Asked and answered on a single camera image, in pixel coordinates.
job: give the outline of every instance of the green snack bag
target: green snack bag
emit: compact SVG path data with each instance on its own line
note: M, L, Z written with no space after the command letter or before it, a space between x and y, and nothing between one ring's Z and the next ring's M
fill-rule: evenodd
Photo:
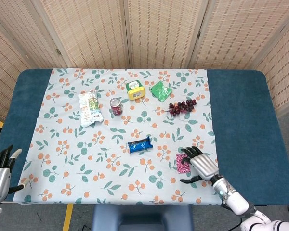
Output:
M172 89L165 87L163 82L160 81L151 88L151 92L158 98L159 101L164 102L165 99L167 99L167 97L172 93Z

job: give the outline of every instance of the red grapes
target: red grapes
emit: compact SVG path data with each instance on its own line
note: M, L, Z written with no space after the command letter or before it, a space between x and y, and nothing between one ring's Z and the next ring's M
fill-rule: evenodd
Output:
M194 105L196 104L196 100L186 100L186 102L178 102L176 106L170 103L169 112L173 116L180 114L180 112L191 112L194 109Z

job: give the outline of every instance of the pink package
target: pink package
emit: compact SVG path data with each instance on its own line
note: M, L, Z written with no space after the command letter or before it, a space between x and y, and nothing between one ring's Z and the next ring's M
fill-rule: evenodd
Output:
M187 157L187 155L186 154L176 154L178 173L191 172L191 169L189 168L189 163L187 163L187 162L185 162L184 164L181 163L183 157Z

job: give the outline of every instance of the robotic arm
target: robotic arm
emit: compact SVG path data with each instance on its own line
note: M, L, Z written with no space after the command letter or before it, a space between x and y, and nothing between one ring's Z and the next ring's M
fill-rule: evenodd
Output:
M237 216L246 217L241 223L242 231L289 231L289 223L270 219L258 211L253 204L248 203L234 187L219 175L219 169L214 162L197 147L187 147L182 149L188 157L184 157L184 162L190 163L199 174L189 180L181 179L183 183L193 183L198 180L210 180L213 189L219 194L222 203L227 205Z
M28 178L22 184L9 188L12 168L14 167L16 158L22 151L21 149L18 149L11 155L11 157L9 157L12 148L13 145L0 152L0 203L6 198L8 194L12 194L18 190L23 189L29 182Z

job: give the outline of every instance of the blue chair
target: blue chair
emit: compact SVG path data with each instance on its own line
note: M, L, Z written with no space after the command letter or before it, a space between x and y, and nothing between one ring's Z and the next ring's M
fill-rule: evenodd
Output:
M92 231L193 231L190 206L95 205Z

